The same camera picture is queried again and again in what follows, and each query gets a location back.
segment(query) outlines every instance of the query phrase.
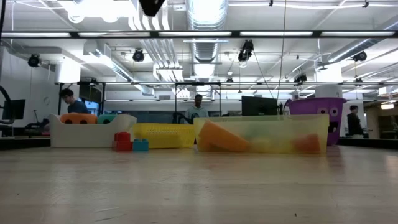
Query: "man in blue shirt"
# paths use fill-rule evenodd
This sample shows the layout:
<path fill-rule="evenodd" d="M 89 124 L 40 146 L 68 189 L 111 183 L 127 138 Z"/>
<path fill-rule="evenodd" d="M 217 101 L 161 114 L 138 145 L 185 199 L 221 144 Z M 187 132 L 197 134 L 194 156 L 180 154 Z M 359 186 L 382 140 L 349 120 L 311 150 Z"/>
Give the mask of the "man in blue shirt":
<path fill-rule="evenodd" d="M 209 113 L 206 109 L 201 107 L 201 101 L 203 96 L 201 94 L 197 94 L 195 96 L 195 105 L 188 108 L 185 112 L 185 117 L 188 118 L 191 122 L 193 122 L 194 118 L 208 118 Z"/>
<path fill-rule="evenodd" d="M 73 91 L 66 88 L 61 90 L 60 92 L 61 98 L 69 104 L 68 106 L 68 113 L 89 113 L 86 105 L 83 102 L 75 100 L 73 97 Z"/>

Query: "ceiling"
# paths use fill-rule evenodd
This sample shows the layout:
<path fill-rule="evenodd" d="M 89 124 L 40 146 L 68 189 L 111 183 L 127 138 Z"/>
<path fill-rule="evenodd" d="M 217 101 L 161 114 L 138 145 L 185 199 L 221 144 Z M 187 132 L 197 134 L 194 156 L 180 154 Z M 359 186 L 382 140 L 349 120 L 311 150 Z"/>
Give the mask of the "ceiling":
<path fill-rule="evenodd" d="M 60 7 L 56 1 L 45 1 L 50 7 Z M 337 6 L 341 0 L 327 1 L 306 1 L 306 0 L 288 0 L 287 4 L 299 6 Z M 363 4 L 364 1 L 343 1 L 344 6 Z M 45 7 L 38 1 L 21 1 L 15 3 L 9 1 L 6 8 L 6 21 L 4 30 L 14 31 L 73 31 L 71 25 L 62 21 L 68 20 L 67 11 L 64 9 L 39 9 Z M 226 30 L 283 30 L 285 9 L 279 6 L 249 6 L 242 4 L 268 3 L 268 1 L 235 1 L 230 0 L 229 4 L 240 4 L 238 6 L 229 6 L 226 19 Z M 186 30 L 187 18 L 184 7 L 184 0 L 168 0 L 169 4 L 169 24 L 173 30 Z M 274 1 L 274 4 L 284 4 L 284 1 Z M 398 6 L 398 1 L 371 1 L 372 4 L 388 4 Z M 285 28 L 287 30 L 374 30 L 379 24 L 397 15 L 398 7 L 361 7 L 349 9 L 286 9 Z M 128 26 L 127 18 L 121 17 L 115 23 L 104 22 L 101 18 L 86 18 L 79 24 L 72 24 L 75 30 L 83 31 L 109 31 L 109 30 L 131 30 Z M 254 50 L 256 57 L 249 59 L 246 68 L 240 68 L 237 63 L 236 52 L 244 43 L 244 39 L 228 39 L 228 43 L 222 44 L 218 61 L 221 65 L 216 66 L 214 81 L 225 81 L 227 72 L 233 73 L 234 81 L 255 82 L 263 81 L 261 73 L 267 81 L 277 82 L 282 77 L 282 81 L 294 68 L 305 62 L 306 59 L 312 59 L 317 54 L 328 55 L 333 53 L 355 39 L 320 39 L 320 48 L 318 48 L 317 39 L 254 39 Z M 113 49 L 113 58 L 124 65 L 135 78 L 141 81 L 153 82 L 152 74 L 153 62 L 146 55 L 146 59 L 140 63 L 134 63 L 132 53 L 134 49 L 142 47 L 138 39 L 102 39 L 101 43 L 107 43 Z M 80 60 L 91 64 L 87 56 L 83 55 L 82 47 L 85 40 L 14 40 L 13 47 L 31 46 L 31 47 L 60 47 L 67 52 L 76 55 Z M 182 39 L 174 40 L 174 48 L 178 60 L 183 67 L 183 77 L 192 76 L 190 46 L 184 44 Z M 357 69 L 354 69 L 353 61 L 343 61 L 341 63 L 344 80 L 352 80 L 357 75 L 382 69 L 388 65 L 398 62 L 398 39 L 387 39 L 366 50 L 368 62 L 357 63 Z M 378 57 L 388 51 L 391 53 Z M 280 56 L 284 55 L 282 69 Z M 49 57 L 50 63 L 59 63 L 62 58 Z M 101 64 L 92 64 L 85 66 L 82 71 L 84 76 L 92 76 L 106 81 L 115 81 L 116 75 L 106 66 Z M 308 80 L 314 80 L 315 70 L 310 68 L 305 71 Z M 366 81 L 378 82 L 387 78 L 397 77 L 398 69 L 393 69 L 387 73 L 373 76 Z"/>

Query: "yellow plastic basket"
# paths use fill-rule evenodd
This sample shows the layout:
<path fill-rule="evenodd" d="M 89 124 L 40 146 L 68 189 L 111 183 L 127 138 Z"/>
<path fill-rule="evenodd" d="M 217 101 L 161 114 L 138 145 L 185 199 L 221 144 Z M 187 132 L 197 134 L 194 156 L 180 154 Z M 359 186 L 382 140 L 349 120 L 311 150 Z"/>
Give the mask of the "yellow plastic basket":
<path fill-rule="evenodd" d="M 191 124 L 138 123 L 133 131 L 136 139 L 149 141 L 149 149 L 192 147 L 195 140 Z"/>

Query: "teal toy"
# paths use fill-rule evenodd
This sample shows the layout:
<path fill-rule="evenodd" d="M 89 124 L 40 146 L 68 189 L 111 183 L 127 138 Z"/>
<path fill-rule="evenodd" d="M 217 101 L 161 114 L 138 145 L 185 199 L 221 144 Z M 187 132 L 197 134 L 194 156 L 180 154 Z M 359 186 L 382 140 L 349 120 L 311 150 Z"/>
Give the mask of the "teal toy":
<path fill-rule="evenodd" d="M 104 114 L 99 116 L 97 124 L 109 124 L 116 117 L 116 114 Z"/>
<path fill-rule="evenodd" d="M 149 151 L 149 142 L 146 139 L 138 140 L 135 139 L 132 144 L 133 152 L 147 152 Z"/>

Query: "man in light shirt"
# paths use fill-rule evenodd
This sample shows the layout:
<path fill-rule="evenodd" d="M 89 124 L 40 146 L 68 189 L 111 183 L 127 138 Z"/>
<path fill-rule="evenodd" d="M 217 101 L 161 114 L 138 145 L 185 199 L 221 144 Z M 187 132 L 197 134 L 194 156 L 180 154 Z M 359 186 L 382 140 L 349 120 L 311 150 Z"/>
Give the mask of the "man in light shirt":
<path fill-rule="evenodd" d="M 208 118 L 209 113 L 206 109 L 201 107 L 201 101 L 203 96 L 201 94 L 197 94 L 195 96 L 195 105 L 191 108 L 188 108 L 185 112 L 185 117 L 188 118 L 191 122 L 193 122 L 194 118 Z"/>

